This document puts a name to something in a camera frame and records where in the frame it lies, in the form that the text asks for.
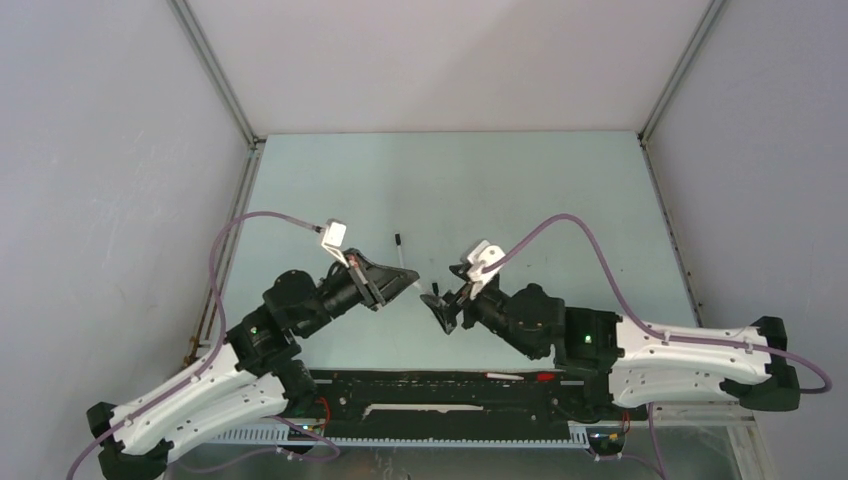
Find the aluminium frame rail left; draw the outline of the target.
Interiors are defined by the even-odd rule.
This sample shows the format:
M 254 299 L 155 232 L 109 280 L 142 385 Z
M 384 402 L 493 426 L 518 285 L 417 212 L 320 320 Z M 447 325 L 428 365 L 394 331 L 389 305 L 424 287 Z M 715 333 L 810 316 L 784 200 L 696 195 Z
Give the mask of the aluminium frame rail left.
M 215 51 L 210 35 L 206 32 L 206 28 L 202 25 L 201 19 L 193 1 L 167 1 L 169 8 L 174 14 L 180 27 L 182 28 L 189 46 L 194 51 L 194 54 L 199 61 L 210 86 L 215 92 L 218 103 L 223 107 L 224 112 L 228 116 L 228 120 L 235 128 L 237 138 L 239 140 L 239 148 L 234 157 L 233 167 L 229 168 L 226 173 L 228 177 L 223 181 L 223 199 L 226 200 L 226 209 L 223 213 L 224 223 L 232 220 L 234 217 L 245 212 L 247 198 L 249 197 L 252 184 L 255 179 L 255 172 L 258 160 L 256 159 L 257 152 L 261 153 L 264 145 L 264 140 L 261 140 L 256 133 L 255 128 L 251 125 L 247 113 L 239 100 L 231 79 L 225 71 L 223 62 L 220 56 Z M 236 227 L 235 233 L 225 234 L 223 253 L 217 253 L 213 257 L 216 261 L 216 266 L 222 268 L 216 278 L 216 286 L 223 286 L 223 282 L 227 276 L 230 259 L 232 258 L 233 244 L 238 240 L 239 227 Z M 206 303 L 201 310 L 200 317 L 196 322 L 196 326 L 190 337 L 189 356 L 194 359 L 199 357 L 201 351 L 210 344 L 214 337 L 213 327 L 216 326 L 217 320 L 215 315 L 218 308 L 214 306 L 212 298 L 212 281 L 209 281 L 207 288 Z

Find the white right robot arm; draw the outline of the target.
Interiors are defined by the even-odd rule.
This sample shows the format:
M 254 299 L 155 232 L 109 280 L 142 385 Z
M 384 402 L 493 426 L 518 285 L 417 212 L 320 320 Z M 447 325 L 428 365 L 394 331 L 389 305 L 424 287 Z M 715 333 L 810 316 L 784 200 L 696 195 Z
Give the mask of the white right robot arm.
M 736 330 L 640 328 L 626 315 L 568 306 L 535 283 L 514 294 L 497 278 L 477 295 L 472 287 L 420 298 L 445 333 L 481 325 L 531 360 L 551 358 L 555 369 L 583 381 L 581 402 L 593 417 L 657 402 L 737 401 L 766 412 L 799 406 L 780 318 Z

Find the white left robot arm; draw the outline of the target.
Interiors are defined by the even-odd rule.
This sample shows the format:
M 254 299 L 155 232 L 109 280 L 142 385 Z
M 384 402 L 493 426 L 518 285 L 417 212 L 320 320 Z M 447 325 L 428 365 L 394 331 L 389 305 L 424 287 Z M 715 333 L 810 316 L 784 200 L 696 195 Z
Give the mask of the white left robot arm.
M 348 249 L 321 281 L 282 273 L 261 304 L 221 343 L 153 391 L 86 413 L 107 479 L 156 479 L 189 451 L 242 424 L 288 412 L 304 416 L 317 386 L 302 360 L 306 339 L 357 306 L 378 311 L 418 281 Z

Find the aluminium frame rail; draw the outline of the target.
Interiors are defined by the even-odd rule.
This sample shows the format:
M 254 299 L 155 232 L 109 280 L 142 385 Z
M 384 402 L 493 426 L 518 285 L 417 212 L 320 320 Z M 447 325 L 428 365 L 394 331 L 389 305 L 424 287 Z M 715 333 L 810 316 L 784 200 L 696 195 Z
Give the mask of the aluminium frame rail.
M 264 140 L 261 140 L 256 133 L 255 128 L 251 125 L 247 113 L 239 100 L 231 79 L 225 71 L 223 62 L 220 56 L 215 51 L 210 35 L 206 32 L 206 28 L 202 25 L 201 19 L 193 1 L 167 1 L 169 8 L 174 14 L 180 27 L 182 28 L 189 46 L 194 51 L 194 54 L 199 61 L 210 86 L 215 92 L 218 103 L 223 107 L 224 112 L 228 116 L 228 120 L 235 128 L 237 138 L 239 140 L 239 148 L 234 157 L 233 167 L 229 168 L 226 173 L 228 177 L 223 181 L 223 199 L 226 200 L 226 209 L 223 213 L 224 223 L 232 220 L 234 217 L 245 212 L 247 198 L 249 197 L 252 184 L 255 179 L 255 172 L 258 160 L 256 159 L 257 152 L 261 153 L 264 145 Z M 216 286 L 223 286 L 223 282 L 227 276 L 230 259 L 232 258 L 233 244 L 238 240 L 239 227 L 236 227 L 235 233 L 225 234 L 223 253 L 217 253 L 213 257 L 216 261 L 216 266 L 222 268 L 216 278 Z M 194 359 L 199 357 L 201 351 L 210 344 L 214 337 L 213 327 L 216 326 L 217 320 L 215 315 L 218 308 L 214 306 L 212 298 L 212 281 L 209 281 L 207 288 L 206 303 L 201 310 L 200 317 L 196 322 L 196 326 L 190 337 L 189 356 Z
M 729 4 L 730 1 L 727 0 L 711 0 L 707 3 L 659 96 L 654 102 L 647 119 L 637 134 L 657 206 L 664 222 L 679 276 L 683 282 L 688 306 L 697 327 L 703 327 L 702 306 L 697 299 L 692 283 L 691 271 L 685 264 L 685 255 L 681 250 L 680 238 L 675 228 L 670 204 L 667 201 L 666 188 L 663 185 L 660 170 L 658 169 L 659 165 L 657 164 L 657 157 L 654 150 L 654 139 L 658 128 L 666 118 L 687 77 L 696 65 L 701 52 L 708 44 L 710 37 L 720 23 Z

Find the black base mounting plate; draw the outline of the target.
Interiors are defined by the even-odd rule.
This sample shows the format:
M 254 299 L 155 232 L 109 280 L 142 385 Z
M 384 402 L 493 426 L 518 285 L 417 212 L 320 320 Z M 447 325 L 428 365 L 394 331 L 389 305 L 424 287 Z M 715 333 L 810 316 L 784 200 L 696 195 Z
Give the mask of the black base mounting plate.
M 287 406 L 287 419 L 327 420 L 345 440 L 531 442 L 570 438 L 579 424 L 626 428 L 643 407 L 613 404 L 604 381 L 554 370 L 551 382 L 490 380 L 479 371 L 319 370 L 313 391 Z

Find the white pen red cap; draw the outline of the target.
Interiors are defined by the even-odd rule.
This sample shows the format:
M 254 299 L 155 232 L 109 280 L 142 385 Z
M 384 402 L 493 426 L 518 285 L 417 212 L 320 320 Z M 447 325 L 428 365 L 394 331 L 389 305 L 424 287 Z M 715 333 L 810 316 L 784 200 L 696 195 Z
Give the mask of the white pen red cap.
M 551 382 L 557 379 L 557 375 L 551 372 L 536 372 L 529 374 L 486 372 L 484 377 L 490 380 L 512 382 Z

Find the aluminium frame rail right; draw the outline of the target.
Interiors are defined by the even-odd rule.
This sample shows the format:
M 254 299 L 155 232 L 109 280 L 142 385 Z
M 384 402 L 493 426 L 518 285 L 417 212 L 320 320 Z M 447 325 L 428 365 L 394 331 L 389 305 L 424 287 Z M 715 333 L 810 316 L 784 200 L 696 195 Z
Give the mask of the aluminium frame rail right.
M 666 188 L 663 185 L 660 170 L 658 169 L 659 165 L 657 164 L 657 157 L 654 150 L 654 139 L 658 128 L 666 118 L 687 77 L 696 65 L 701 52 L 708 44 L 710 37 L 720 23 L 729 4 L 730 1 L 727 0 L 711 0 L 707 3 L 659 96 L 654 102 L 647 119 L 637 134 L 657 206 L 664 222 L 679 276 L 683 282 L 688 306 L 697 327 L 703 327 L 702 306 L 697 299 L 692 283 L 691 271 L 685 264 L 685 255 L 681 250 L 680 238 L 675 228 L 670 204 L 667 201 Z

